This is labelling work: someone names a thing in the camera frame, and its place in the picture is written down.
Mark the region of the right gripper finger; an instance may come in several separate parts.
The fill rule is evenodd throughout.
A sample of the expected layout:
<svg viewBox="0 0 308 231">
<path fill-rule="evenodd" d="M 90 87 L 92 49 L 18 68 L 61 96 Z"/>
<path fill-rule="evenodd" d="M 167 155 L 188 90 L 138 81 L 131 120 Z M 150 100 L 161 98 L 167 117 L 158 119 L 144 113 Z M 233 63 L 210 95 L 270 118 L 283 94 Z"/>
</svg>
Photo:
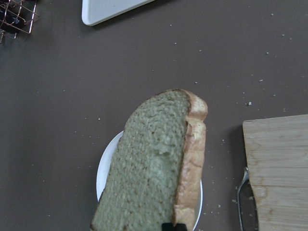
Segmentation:
<svg viewBox="0 0 308 231">
<path fill-rule="evenodd" d="M 163 223 L 161 225 L 162 231 L 187 231 L 187 227 L 183 223 L 177 223 L 174 225 L 173 223 Z"/>
</svg>

